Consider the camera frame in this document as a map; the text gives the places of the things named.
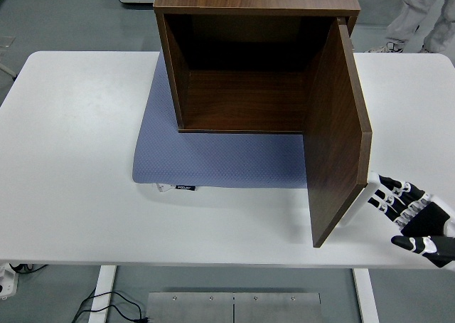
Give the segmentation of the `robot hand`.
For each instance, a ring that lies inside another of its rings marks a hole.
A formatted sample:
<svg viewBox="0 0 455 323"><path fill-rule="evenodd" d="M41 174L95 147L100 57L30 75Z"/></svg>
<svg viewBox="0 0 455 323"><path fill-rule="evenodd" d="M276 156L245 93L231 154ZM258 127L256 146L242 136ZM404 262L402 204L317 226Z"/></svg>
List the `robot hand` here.
<svg viewBox="0 0 455 323"><path fill-rule="evenodd" d="M398 227L391 243L454 270L454 212L410 182L378 178L380 187L368 203Z"/></svg>

